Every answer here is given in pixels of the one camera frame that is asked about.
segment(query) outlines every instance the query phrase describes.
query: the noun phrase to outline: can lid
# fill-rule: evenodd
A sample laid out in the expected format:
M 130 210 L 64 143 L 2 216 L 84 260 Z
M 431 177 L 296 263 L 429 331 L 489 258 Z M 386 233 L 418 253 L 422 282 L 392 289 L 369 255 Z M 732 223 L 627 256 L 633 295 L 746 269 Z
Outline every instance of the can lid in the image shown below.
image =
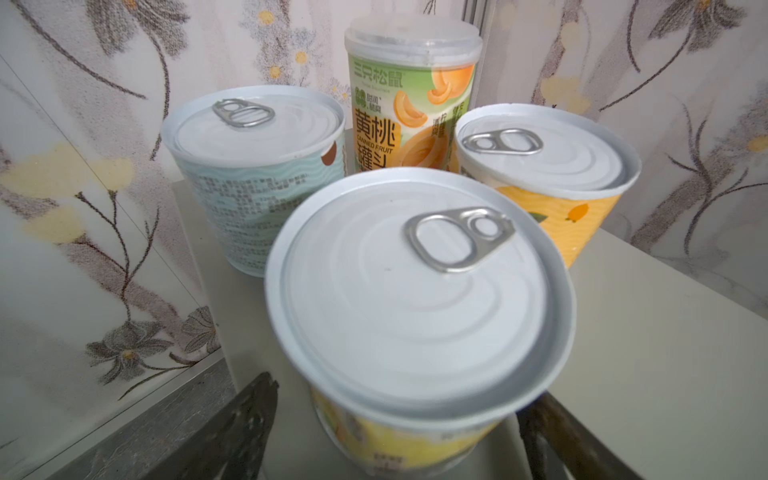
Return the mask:
M 163 139 L 195 163 L 262 167 L 327 149 L 344 126 L 343 115 L 332 98 L 303 88 L 234 88 L 174 111 Z
M 371 419 L 388 410 L 454 418 L 530 363 L 536 345 L 567 355 L 568 341 L 541 339 L 553 320 L 570 333 L 572 312 L 553 316 L 573 307 L 569 287 L 530 215 L 485 185 L 429 169 L 382 169 L 321 190 L 283 227 L 266 268 L 288 356 Z M 521 398 L 548 386 L 522 384 Z
M 553 197 L 610 197 L 637 179 L 637 154 L 587 118 L 528 104 L 497 104 L 464 115 L 462 153 L 510 185 Z
M 367 15 L 344 33 L 346 50 L 358 57 L 409 67 L 462 67 L 480 59 L 482 39 L 474 25 L 420 14 Z

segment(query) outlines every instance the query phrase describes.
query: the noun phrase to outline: brand logo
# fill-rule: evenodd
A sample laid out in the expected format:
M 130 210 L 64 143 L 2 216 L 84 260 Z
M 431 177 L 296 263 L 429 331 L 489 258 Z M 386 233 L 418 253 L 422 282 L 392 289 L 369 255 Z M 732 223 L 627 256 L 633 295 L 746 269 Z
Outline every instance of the brand logo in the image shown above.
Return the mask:
M 357 104 L 358 107 L 365 108 L 366 107 L 366 91 L 355 87 L 355 104 Z

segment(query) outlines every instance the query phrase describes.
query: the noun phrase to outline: brown circle graphic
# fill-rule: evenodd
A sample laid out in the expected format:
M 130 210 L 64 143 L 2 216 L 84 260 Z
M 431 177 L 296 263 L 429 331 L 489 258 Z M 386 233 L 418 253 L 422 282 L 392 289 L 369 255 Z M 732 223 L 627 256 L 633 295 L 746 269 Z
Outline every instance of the brown circle graphic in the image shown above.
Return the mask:
M 331 145 L 331 149 L 328 150 L 326 154 L 320 158 L 323 159 L 323 163 L 325 165 L 328 165 L 330 167 L 331 164 L 333 164 L 333 161 L 336 159 L 336 142 L 333 142 L 333 145 Z

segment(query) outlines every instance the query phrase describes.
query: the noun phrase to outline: can rim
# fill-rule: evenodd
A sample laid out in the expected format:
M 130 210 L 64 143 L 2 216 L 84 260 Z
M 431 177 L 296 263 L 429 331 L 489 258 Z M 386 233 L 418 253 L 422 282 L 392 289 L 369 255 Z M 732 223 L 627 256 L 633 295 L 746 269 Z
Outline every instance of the can rim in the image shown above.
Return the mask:
M 532 402 L 554 382 L 568 359 L 575 335 L 576 298 L 568 271 L 554 242 L 527 215 L 522 216 L 521 222 L 530 222 L 525 225 L 525 229 L 530 230 L 531 243 L 535 245 L 545 268 L 553 299 L 545 326 L 534 349 L 521 366 L 510 374 L 511 378 L 502 380 L 489 392 L 481 392 L 457 402 L 458 408 L 451 414 L 428 414 L 414 405 L 404 405 L 402 409 L 372 405 L 351 389 L 333 381 L 323 373 L 321 367 L 311 362 L 293 331 L 283 298 L 283 270 L 293 243 L 306 223 L 340 195 L 364 187 L 403 181 L 443 183 L 447 187 L 488 199 L 490 207 L 521 210 L 507 197 L 484 184 L 426 168 L 395 167 L 355 174 L 319 190 L 291 214 L 278 234 L 266 262 L 264 293 L 276 337 L 290 362 L 314 388 L 350 412 L 383 425 L 397 429 L 440 432 L 470 428 L 511 415 Z
M 484 116 L 510 113 L 538 115 L 545 114 L 551 118 L 572 124 L 581 130 L 594 134 L 602 141 L 607 143 L 611 148 L 613 148 L 614 151 L 616 151 L 619 159 L 624 165 L 625 170 L 627 171 L 624 176 L 624 181 L 620 185 L 611 188 L 602 188 L 599 190 L 571 190 L 561 187 L 542 186 L 540 184 L 535 184 L 520 178 L 516 178 L 512 175 L 503 174 L 496 170 L 487 168 L 485 165 L 476 160 L 473 157 L 473 153 L 467 149 L 463 142 L 460 141 L 462 130 L 470 122 L 479 120 Z M 459 118 L 458 123 L 456 124 L 455 132 L 455 147 L 458 148 L 458 150 L 461 152 L 459 160 L 466 161 L 468 164 L 470 164 L 471 168 L 478 169 L 488 175 L 491 175 L 498 181 L 509 184 L 510 186 L 520 187 L 535 194 L 548 195 L 549 197 L 565 198 L 569 200 L 597 200 L 601 198 L 615 197 L 616 195 L 621 195 L 625 191 L 629 190 L 629 188 L 632 187 L 632 185 L 634 185 L 634 183 L 639 178 L 642 170 L 643 162 L 640 159 L 640 155 L 631 145 L 629 145 L 628 142 L 626 142 L 626 140 L 622 139 L 614 132 L 586 117 L 572 114 L 568 111 L 543 107 L 541 105 L 493 104 L 475 108 L 463 114 L 461 118 Z
M 276 157 L 273 160 L 254 165 L 252 160 L 248 158 L 233 158 L 223 160 L 220 158 L 207 158 L 201 156 L 194 156 L 186 150 L 179 147 L 177 139 L 181 126 L 184 125 L 192 115 L 199 111 L 210 108 L 217 101 L 228 98 L 247 99 L 258 95 L 285 95 L 297 98 L 306 98 L 311 101 L 324 104 L 330 107 L 336 114 L 338 124 L 336 129 L 333 130 L 327 137 L 323 138 L 317 144 L 310 145 L 309 147 L 301 150 L 284 154 L 281 157 Z M 291 85 L 251 85 L 249 87 L 229 88 L 227 90 L 216 91 L 211 94 L 203 95 L 202 97 L 190 100 L 179 107 L 172 110 L 171 113 L 163 121 L 160 129 L 160 136 L 165 143 L 166 148 L 173 154 L 175 158 L 188 161 L 194 164 L 206 165 L 208 167 L 219 168 L 244 168 L 244 167 L 269 167 L 270 165 L 284 164 L 286 162 L 296 160 L 297 158 L 310 157 L 315 154 L 325 153 L 336 142 L 336 139 L 344 132 L 346 126 L 346 114 L 341 104 L 329 95 L 320 93 L 318 91 L 310 90 L 309 88 L 294 87 Z

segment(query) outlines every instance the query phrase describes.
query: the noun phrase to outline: yellow peach can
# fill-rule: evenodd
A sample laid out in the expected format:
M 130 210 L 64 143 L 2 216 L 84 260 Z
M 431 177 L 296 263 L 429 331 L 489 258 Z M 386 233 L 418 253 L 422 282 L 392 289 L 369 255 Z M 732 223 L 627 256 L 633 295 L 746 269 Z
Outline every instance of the yellow peach can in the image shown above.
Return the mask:
M 387 478 L 471 455 L 552 384 L 575 335 L 551 238 L 490 187 L 432 168 L 363 172 L 307 199 L 264 292 L 330 441 Z
M 457 123 L 449 170 L 528 211 L 571 266 L 640 176 L 626 141 L 593 121 L 530 104 L 495 104 Z
M 478 29 L 434 15 L 370 15 L 345 33 L 359 170 L 446 169 L 467 111 Z
M 354 415 L 316 389 L 312 399 L 320 424 L 350 460 L 370 475 L 431 477 L 457 465 L 499 421 L 447 432 L 394 429 Z

